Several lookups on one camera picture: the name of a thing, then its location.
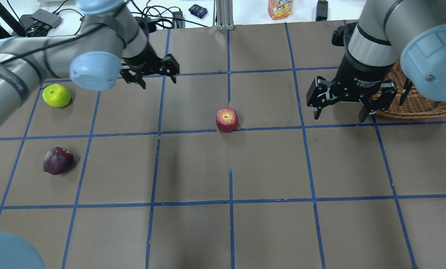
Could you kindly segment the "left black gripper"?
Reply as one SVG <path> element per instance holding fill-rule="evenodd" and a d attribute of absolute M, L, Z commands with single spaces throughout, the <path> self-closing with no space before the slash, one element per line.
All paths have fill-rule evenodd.
<path fill-rule="evenodd" d="M 180 74 L 180 65 L 173 54 L 168 53 L 165 58 L 159 58 L 151 45 L 133 57 L 123 57 L 125 64 L 121 65 L 120 75 L 127 84 L 138 84 L 146 89 L 144 75 L 166 75 L 176 84 Z"/>

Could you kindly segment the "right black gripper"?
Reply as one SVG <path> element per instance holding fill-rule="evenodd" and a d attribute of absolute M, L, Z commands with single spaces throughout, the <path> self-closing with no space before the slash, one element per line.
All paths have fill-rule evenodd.
<path fill-rule="evenodd" d="M 359 122 L 363 123 L 368 116 L 378 111 L 386 111 L 397 95 L 394 81 L 382 81 L 388 74 L 388 66 L 373 67 L 365 64 L 353 65 L 351 62 L 341 62 L 333 81 L 316 76 L 306 93 L 306 105 L 313 109 L 315 120 L 320 118 L 322 110 L 336 103 L 361 102 Z M 373 98 L 376 90 L 380 95 Z"/>

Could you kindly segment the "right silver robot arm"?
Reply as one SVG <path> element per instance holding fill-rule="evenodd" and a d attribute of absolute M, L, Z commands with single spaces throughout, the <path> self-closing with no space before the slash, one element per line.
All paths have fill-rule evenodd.
<path fill-rule="evenodd" d="M 314 119 L 338 102 L 361 103 L 359 121 L 389 109 L 412 87 L 446 102 L 446 0 L 368 0 L 358 22 L 339 26 L 332 44 L 345 49 L 335 77 L 316 76 L 306 94 Z"/>

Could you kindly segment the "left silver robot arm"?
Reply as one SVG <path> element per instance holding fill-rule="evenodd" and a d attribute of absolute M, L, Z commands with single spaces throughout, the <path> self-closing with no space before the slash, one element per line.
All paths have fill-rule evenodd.
<path fill-rule="evenodd" d="M 84 15 L 76 35 L 0 40 L 0 126 L 45 80 L 69 78 L 78 87 L 110 90 L 122 75 L 145 87 L 143 76 L 166 75 L 175 83 L 180 65 L 156 55 L 148 28 L 123 0 L 77 0 Z"/>

